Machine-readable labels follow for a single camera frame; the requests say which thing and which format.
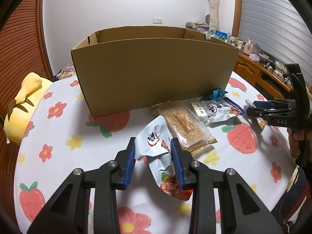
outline yellow flower center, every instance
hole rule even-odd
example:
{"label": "yellow flower center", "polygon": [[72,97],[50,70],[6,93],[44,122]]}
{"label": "yellow flower center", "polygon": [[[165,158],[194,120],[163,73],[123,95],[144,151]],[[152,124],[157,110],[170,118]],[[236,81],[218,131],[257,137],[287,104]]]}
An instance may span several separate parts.
{"label": "yellow flower center", "polygon": [[133,224],[129,222],[124,223],[121,228],[126,233],[132,233],[135,230],[135,227],[133,226]]}

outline round table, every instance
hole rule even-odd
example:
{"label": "round table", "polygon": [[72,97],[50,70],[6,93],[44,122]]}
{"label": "round table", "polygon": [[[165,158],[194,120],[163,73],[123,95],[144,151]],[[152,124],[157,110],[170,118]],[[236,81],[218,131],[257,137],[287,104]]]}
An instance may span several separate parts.
{"label": "round table", "polygon": [[[246,109],[245,100],[264,97],[235,74],[231,75],[226,94]],[[141,108],[94,119],[82,95],[77,77],[51,85],[38,104],[25,138],[22,140],[15,170],[14,203],[18,225],[27,232],[36,213],[75,168],[84,171],[99,168],[127,147],[131,136],[155,117]],[[294,172],[285,128],[266,126],[262,131],[255,119],[246,115],[214,123],[209,127],[218,143],[209,145],[194,159],[220,171],[234,168],[256,192],[269,210],[284,193]],[[233,134],[243,141],[233,147]],[[246,145],[257,144],[253,153]],[[137,161],[131,184],[117,191],[121,233],[187,234],[191,201],[178,200],[163,192],[155,183],[144,161]],[[221,233],[218,193],[216,227]],[[89,204],[89,233],[93,233],[94,189]]]}

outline metal screw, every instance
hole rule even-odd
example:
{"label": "metal screw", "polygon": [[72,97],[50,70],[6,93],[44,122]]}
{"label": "metal screw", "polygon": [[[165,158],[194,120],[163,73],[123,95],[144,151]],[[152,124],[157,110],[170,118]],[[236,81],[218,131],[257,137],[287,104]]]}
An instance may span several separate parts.
{"label": "metal screw", "polygon": [[236,171],[234,169],[232,169],[232,168],[227,169],[227,174],[233,176],[235,173],[236,173]]}
{"label": "metal screw", "polygon": [[198,161],[193,161],[193,162],[191,162],[191,166],[194,167],[194,168],[196,168],[196,167],[200,166],[200,162],[198,162]]}
{"label": "metal screw", "polygon": [[118,165],[118,163],[115,160],[111,160],[108,162],[109,167],[116,167],[117,165]]}
{"label": "metal screw", "polygon": [[82,170],[80,168],[77,168],[73,171],[73,174],[76,176],[80,175],[81,173],[82,173]]}

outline pink bottle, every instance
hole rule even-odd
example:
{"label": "pink bottle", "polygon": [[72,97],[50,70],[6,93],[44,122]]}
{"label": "pink bottle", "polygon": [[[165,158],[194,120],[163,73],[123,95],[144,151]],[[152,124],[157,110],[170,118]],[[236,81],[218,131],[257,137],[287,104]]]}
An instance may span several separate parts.
{"label": "pink bottle", "polygon": [[249,56],[252,53],[252,51],[253,51],[252,39],[249,39],[248,42],[245,44],[244,54],[247,54]]}

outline tablecloth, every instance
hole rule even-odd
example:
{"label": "tablecloth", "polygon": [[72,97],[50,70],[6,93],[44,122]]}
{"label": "tablecloth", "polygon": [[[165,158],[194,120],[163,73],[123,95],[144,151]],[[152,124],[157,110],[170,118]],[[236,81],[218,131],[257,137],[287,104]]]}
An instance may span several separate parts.
{"label": "tablecloth", "polygon": [[[247,98],[265,100],[234,72],[226,91],[226,96],[244,109]],[[114,159],[130,137],[137,136],[154,118],[147,108],[93,118],[77,77],[53,83],[34,111],[19,150],[14,203],[20,230],[27,232],[36,214],[73,169],[93,170]],[[243,115],[214,123],[209,130],[218,143],[194,158],[212,169],[234,168],[272,210],[295,169],[286,129],[266,126],[262,131],[254,119]],[[246,151],[250,144],[257,145],[256,151]],[[136,162],[129,188],[116,195],[121,233],[188,233],[192,197],[180,201],[164,193],[145,161]],[[216,189],[215,198],[220,233]],[[93,233],[93,204],[94,190],[89,203],[89,233]]]}

